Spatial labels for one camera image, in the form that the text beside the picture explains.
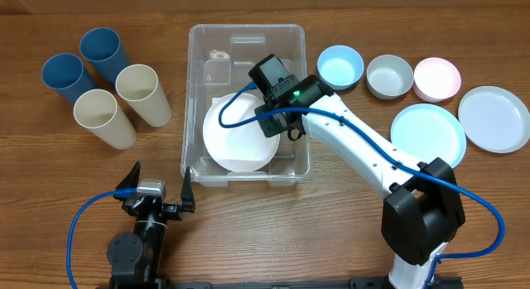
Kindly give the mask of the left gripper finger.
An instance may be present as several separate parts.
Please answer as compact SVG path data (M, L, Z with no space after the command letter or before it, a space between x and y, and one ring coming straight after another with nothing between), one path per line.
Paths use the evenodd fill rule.
M190 167L185 170L184 180L181 188L181 211L195 212L195 197L192 190Z
M116 190L137 188L141 172L141 163L136 161L130 172L118 183Z

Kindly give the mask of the light blue bowl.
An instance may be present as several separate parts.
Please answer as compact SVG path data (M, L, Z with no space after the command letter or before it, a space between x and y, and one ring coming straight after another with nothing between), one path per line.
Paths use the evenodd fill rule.
M319 77L334 91L353 90L364 74L364 60L360 53L349 46L330 46L320 53L317 71Z

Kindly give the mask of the pink plate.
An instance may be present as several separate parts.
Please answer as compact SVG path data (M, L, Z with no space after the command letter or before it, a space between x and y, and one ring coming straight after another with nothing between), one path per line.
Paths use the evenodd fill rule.
M228 103L234 94L222 98ZM237 128L223 128L255 115L254 109L263 101L252 94L241 94L222 111L212 106L203 122L203 139L210 156L223 168L235 172L256 171L267 165L275 156L280 143L278 135L265 137L259 123L252 122Z

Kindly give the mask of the grey bowl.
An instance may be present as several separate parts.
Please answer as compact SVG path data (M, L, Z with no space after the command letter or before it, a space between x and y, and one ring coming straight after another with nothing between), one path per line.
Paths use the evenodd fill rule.
M380 55L366 70L369 92L379 99L396 99L406 94L414 82L412 67L397 55Z

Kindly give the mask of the light blue plate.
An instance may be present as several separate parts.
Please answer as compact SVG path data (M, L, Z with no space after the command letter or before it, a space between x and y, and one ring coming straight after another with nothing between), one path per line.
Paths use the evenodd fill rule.
M452 168L466 150L464 129L456 117L435 104L414 104L393 120L390 139L394 146L429 163L439 157Z

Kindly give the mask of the pink bowl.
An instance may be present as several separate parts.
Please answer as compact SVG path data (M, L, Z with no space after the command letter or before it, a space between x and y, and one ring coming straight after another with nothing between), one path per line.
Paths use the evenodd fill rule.
M458 69L448 60L429 57L420 61L413 71L413 90L427 102L437 103L450 99L461 87Z

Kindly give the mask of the grey plate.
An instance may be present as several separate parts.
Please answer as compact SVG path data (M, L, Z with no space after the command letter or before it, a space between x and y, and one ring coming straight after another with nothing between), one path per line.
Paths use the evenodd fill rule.
M510 153L529 140L529 111L515 94L497 86L480 86L460 101L458 119L465 135L481 149Z

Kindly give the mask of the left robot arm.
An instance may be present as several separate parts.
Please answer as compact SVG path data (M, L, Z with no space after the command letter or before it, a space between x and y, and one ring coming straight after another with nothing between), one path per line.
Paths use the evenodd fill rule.
M122 209L136 219L131 233L120 233L108 244L107 259L112 267L111 288L172 288L169 278L158 273L167 222L181 220L182 215L195 211L190 168L185 170L181 203L165 202L166 183L162 180L140 179L141 164L116 186L116 200Z

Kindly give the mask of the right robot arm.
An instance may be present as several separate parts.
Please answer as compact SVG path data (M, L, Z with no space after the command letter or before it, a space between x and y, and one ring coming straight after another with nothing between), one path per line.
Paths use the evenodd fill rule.
M429 163L399 151L356 117L340 96L314 75L298 79L269 55L249 72L264 104L255 113L266 137L297 130L324 143L383 201L382 235L394 251L387 287L430 288L434 266L465 222L460 194L433 182L455 183L449 164Z

